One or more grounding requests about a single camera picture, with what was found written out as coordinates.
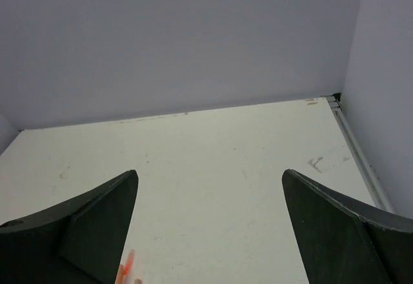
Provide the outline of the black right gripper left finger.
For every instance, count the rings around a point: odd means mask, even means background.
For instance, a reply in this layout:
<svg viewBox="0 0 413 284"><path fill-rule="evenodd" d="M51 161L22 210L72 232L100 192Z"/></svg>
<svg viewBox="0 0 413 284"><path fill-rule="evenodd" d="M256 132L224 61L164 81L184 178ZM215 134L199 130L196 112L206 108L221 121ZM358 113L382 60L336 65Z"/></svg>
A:
<svg viewBox="0 0 413 284"><path fill-rule="evenodd" d="M135 170L1 225L1 283L114 283L138 190Z"/></svg>

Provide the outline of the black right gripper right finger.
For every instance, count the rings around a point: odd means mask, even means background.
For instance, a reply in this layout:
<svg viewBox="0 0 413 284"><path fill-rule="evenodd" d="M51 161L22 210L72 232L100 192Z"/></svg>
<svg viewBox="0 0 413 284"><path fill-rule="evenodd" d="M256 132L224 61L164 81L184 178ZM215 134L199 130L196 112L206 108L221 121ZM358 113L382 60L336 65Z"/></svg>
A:
<svg viewBox="0 0 413 284"><path fill-rule="evenodd" d="M282 186L309 283L412 283L412 220L289 169Z"/></svg>

